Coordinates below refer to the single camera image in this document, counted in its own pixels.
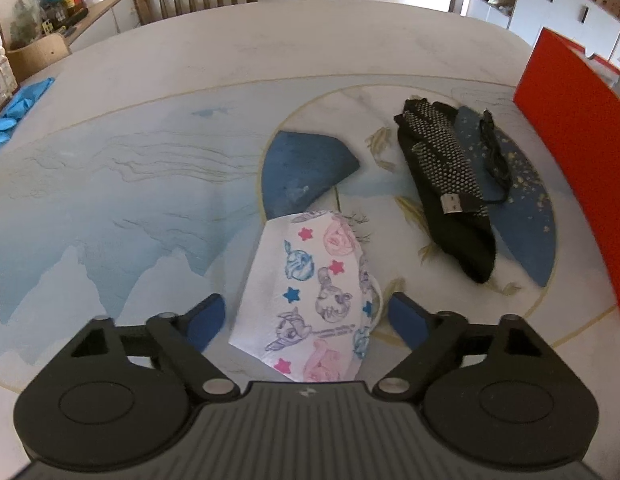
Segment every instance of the black fabric bag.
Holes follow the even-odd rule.
[[[486,203],[503,203],[512,184],[507,163],[494,137],[494,124],[484,112],[482,139],[488,146],[488,167],[504,189],[504,196],[485,202],[466,154],[455,134],[456,108],[427,99],[407,100],[399,125],[398,140],[416,183],[430,236],[454,256],[463,271],[477,283],[485,283],[494,268],[496,242]]]

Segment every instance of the black cable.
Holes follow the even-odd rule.
[[[494,120],[492,114],[484,111],[484,116],[479,123],[481,140],[488,148],[485,159],[485,169],[490,176],[503,189],[503,196],[498,200],[484,200],[485,204],[503,204],[508,199],[512,187],[512,174],[506,158],[501,153],[501,145],[494,132]]]

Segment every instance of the red box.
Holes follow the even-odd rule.
[[[575,46],[583,52],[552,31],[541,31],[514,102],[580,202],[620,309],[620,98]]]

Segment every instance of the cartoon pony print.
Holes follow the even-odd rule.
[[[293,251],[292,245],[287,240],[283,241],[283,247],[287,253],[285,261],[285,276],[289,280],[304,282],[314,274],[314,262],[312,257],[305,251]]]
[[[316,311],[328,323],[337,323],[347,316],[352,294],[344,294],[340,288],[332,285],[328,267],[317,270],[317,276],[321,291],[316,298]]]
[[[312,333],[312,327],[305,324],[296,307],[292,312],[279,314],[279,317],[282,321],[277,326],[277,339],[266,346],[267,352],[275,352],[296,345]]]
[[[314,341],[314,352],[303,367],[303,380],[306,383],[326,383],[340,381],[341,353],[328,348],[324,339]]]
[[[352,346],[354,355],[359,359],[363,359],[367,353],[367,347],[370,344],[370,327],[364,326],[359,328],[352,336]]]
[[[365,256],[361,254],[359,258],[359,286],[363,294],[372,290],[372,284],[370,283],[370,274],[367,272],[367,261]]]
[[[332,223],[323,235],[323,245],[330,256],[346,256],[354,252],[357,239],[343,216],[332,215]]]

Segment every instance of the ribbed black plate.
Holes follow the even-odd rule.
[[[409,404],[374,399],[363,383],[253,383],[211,404],[160,456],[124,470],[66,472],[33,463],[18,480],[596,480],[581,463],[498,471],[435,440]]]

